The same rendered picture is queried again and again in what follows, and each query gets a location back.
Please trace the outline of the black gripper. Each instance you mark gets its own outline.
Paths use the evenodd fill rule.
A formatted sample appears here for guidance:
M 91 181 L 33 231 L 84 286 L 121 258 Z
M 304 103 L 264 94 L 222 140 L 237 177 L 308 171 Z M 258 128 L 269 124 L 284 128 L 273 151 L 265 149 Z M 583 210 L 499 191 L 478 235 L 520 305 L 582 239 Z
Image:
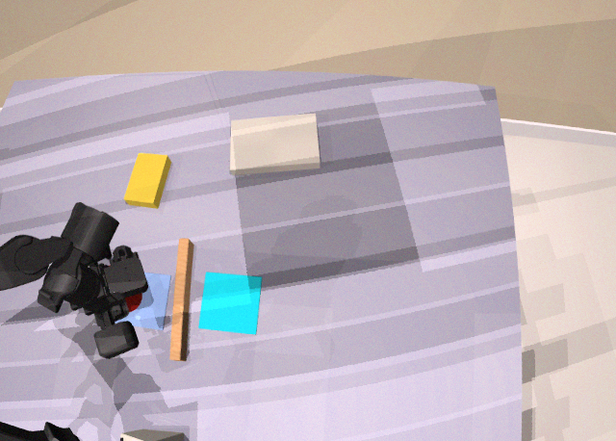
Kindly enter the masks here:
M 110 245 L 102 259 L 105 258 L 112 259 Z M 98 258 L 98 260 L 94 259 L 93 262 L 90 262 L 82 258 L 80 263 L 86 267 L 90 267 L 96 275 L 96 291 L 90 301 L 83 305 L 70 303 L 70 307 L 73 311 L 83 307 L 86 315 L 94 314 L 97 325 L 102 329 L 96 331 L 93 335 L 98 353 L 100 356 L 110 359 L 137 348 L 139 346 L 139 340 L 131 322 L 125 321 L 115 324 L 116 321 L 125 317 L 127 318 L 129 309 L 126 299 L 123 299 L 123 303 L 120 305 L 113 305 L 105 299 L 106 295 L 103 287 L 106 286 L 106 284 L 104 277 L 98 270 L 98 262 L 102 259 Z

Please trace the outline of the orange wooden bar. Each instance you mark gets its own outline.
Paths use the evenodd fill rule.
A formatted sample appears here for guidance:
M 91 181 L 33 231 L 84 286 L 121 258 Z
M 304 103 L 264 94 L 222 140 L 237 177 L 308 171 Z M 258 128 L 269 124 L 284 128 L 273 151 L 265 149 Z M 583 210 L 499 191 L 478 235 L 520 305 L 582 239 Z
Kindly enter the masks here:
M 194 244 L 190 239 L 179 239 L 169 356 L 169 359 L 173 361 L 187 361 L 193 251 Z

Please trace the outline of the yellow flat block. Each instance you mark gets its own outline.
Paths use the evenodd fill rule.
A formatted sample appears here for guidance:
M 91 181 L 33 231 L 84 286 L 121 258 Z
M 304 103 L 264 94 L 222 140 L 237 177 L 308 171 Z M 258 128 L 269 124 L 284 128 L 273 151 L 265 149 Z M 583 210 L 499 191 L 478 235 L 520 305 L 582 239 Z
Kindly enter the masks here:
M 158 209 L 170 164 L 167 155 L 139 153 L 125 193 L 125 202 Z

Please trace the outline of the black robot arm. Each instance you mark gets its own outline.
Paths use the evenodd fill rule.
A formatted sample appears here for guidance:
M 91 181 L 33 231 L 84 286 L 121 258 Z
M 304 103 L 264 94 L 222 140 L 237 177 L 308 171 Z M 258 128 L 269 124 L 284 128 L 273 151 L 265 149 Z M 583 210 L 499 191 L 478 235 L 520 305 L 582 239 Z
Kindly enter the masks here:
M 103 258 L 119 222 L 82 202 L 75 203 L 61 237 L 39 239 L 17 235 L 0 246 L 0 291 L 43 279 L 38 303 L 59 313 L 64 301 L 85 304 L 93 297 L 97 279 L 81 262 Z M 104 277 L 107 299 L 120 305 L 123 299 L 145 293 L 147 280 L 137 252 L 117 246 L 111 266 L 98 265 Z M 53 263 L 52 263 L 53 262 Z M 52 265 L 49 267 L 49 264 Z M 48 269 L 49 267 L 49 269 Z M 46 275 L 45 275 L 46 274 Z M 44 430 L 31 431 L 0 422 L 0 441 L 80 441 L 70 428 L 45 422 Z

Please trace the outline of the red cup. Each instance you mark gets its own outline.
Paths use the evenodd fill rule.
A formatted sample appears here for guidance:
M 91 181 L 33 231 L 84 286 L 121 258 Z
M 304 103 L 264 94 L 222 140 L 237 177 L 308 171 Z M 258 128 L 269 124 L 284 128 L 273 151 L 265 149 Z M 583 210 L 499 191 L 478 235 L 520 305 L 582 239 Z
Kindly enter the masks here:
M 142 300 L 142 294 L 137 294 L 131 297 L 127 297 L 125 299 L 126 299 L 129 312 L 133 312 L 135 309 L 138 309 L 138 307 L 140 306 L 141 300 Z

